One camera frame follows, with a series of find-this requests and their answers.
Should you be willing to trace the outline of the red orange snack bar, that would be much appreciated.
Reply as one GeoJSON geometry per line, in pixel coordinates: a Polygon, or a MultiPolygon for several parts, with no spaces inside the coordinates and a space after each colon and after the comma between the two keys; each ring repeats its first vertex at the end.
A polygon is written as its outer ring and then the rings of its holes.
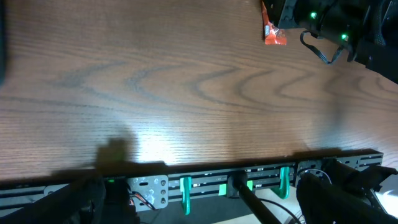
{"type": "Polygon", "coordinates": [[[284,30],[277,28],[270,20],[265,4],[262,2],[263,37],[266,45],[286,45],[284,30]]]}

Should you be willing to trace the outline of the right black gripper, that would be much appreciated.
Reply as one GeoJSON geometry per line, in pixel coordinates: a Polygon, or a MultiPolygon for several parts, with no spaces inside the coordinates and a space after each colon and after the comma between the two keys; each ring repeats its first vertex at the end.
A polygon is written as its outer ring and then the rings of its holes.
{"type": "Polygon", "coordinates": [[[267,0],[270,21],[280,29],[303,28],[328,40],[358,35],[358,17],[348,1],[267,0]]]}

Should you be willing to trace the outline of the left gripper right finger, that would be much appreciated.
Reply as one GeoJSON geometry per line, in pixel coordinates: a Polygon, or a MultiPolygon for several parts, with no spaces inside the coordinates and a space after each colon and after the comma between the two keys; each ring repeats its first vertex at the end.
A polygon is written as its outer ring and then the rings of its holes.
{"type": "Polygon", "coordinates": [[[397,219],[313,174],[297,184],[297,200],[307,224],[397,224],[397,219]]]}

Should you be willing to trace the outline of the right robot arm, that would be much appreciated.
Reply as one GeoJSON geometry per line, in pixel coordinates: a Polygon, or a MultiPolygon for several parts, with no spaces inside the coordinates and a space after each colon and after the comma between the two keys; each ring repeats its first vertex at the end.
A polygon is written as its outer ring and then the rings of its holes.
{"type": "Polygon", "coordinates": [[[300,40],[310,34],[336,44],[331,60],[305,44],[325,64],[347,50],[347,61],[397,82],[397,0],[266,0],[264,5],[277,28],[302,28],[300,40]]]}

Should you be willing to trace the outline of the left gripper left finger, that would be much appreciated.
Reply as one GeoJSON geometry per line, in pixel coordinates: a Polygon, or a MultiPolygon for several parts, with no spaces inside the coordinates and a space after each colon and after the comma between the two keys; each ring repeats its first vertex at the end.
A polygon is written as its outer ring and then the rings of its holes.
{"type": "Polygon", "coordinates": [[[105,196],[101,176],[85,177],[2,217],[1,223],[99,223],[105,196]]]}

